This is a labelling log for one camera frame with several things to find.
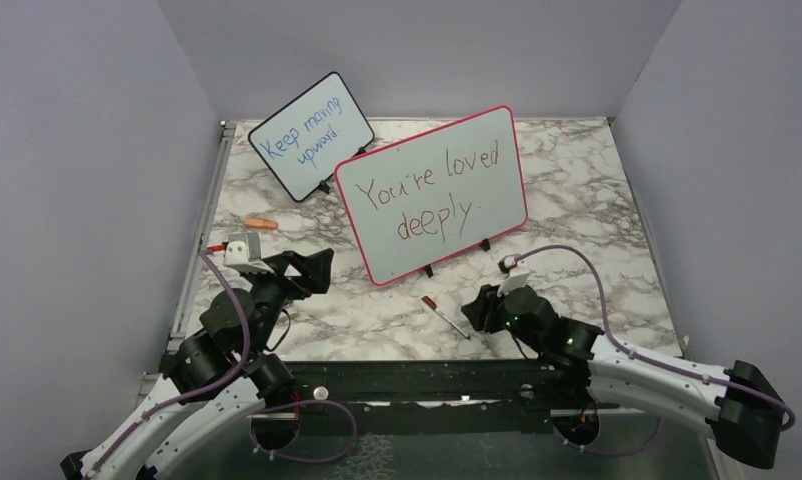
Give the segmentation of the white whiteboard marker pen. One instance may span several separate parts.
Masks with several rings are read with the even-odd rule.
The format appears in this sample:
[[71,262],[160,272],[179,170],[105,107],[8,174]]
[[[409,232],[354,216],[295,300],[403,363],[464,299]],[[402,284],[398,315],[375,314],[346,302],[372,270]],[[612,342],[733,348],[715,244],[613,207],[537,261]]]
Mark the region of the white whiteboard marker pen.
[[421,301],[438,317],[440,317],[443,321],[445,321],[448,325],[450,325],[460,336],[462,336],[467,340],[471,339],[471,335],[465,332],[453,319],[451,319],[447,314],[445,314],[430,296],[427,295],[422,296]]

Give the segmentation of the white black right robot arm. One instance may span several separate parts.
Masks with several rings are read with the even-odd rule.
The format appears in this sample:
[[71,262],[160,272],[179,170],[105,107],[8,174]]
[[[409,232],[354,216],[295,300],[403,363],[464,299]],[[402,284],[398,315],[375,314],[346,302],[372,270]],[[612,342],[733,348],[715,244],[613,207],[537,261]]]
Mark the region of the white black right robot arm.
[[460,310],[474,330],[507,331],[560,372],[554,393],[566,406],[588,399],[638,409],[690,427],[740,463],[775,465],[786,413],[751,363],[726,368],[617,344],[602,328],[558,314],[529,286],[501,295],[485,285]]

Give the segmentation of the pink framed whiteboard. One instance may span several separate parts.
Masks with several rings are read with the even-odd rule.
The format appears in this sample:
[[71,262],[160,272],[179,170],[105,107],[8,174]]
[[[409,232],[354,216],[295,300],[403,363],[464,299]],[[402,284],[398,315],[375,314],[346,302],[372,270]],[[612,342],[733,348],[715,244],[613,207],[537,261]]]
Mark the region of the pink framed whiteboard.
[[378,286],[478,248],[529,216],[506,105],[342,162],[334,177]]

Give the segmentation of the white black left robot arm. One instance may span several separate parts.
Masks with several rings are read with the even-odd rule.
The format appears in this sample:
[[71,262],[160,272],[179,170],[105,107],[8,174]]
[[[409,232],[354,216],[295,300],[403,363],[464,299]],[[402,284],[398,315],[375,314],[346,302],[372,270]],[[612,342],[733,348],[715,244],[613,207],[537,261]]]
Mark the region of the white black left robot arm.
[[162,358],[162,388],[153,388],[99,446],[61,461],[65,478],[137,478],[173,432],[239,380],[254,385],[254,398],[267,410],[279,410],[294,399],[295,378],[268,342],[288,304],[328,292],[335,252],[326,248],[301,255],[287,250],[261,258],[236,248],[234,243],[222,245],[223,263],[238,270],[250,289],[228,282],[211,249],[200,252],[222,287],[202,314],[201,329]]

